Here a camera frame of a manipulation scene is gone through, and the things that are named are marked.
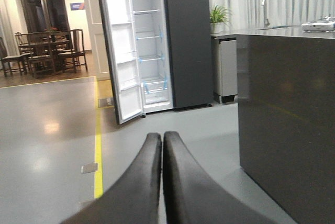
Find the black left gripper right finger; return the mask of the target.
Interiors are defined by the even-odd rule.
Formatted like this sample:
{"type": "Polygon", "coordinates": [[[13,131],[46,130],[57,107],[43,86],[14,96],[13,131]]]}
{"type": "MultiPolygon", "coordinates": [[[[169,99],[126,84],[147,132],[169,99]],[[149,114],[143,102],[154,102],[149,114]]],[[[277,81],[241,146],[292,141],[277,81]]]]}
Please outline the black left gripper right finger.
{"type": "Polygon", "coordinates": [[[176,131],[164,134],[163,194],[168,223],[274,222],[213,180],[176,131]]]}

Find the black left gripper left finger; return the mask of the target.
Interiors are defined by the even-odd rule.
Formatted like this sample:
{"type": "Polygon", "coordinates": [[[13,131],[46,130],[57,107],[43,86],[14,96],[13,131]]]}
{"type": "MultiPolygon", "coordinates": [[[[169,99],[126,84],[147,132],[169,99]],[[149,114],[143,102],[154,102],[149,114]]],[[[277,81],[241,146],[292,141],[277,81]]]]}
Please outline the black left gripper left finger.
{"type": "Polygon", "coordinates": [[[103,195],[62,223],[158,223],[162,141],[149,133],[121,177],[103,195]]]}

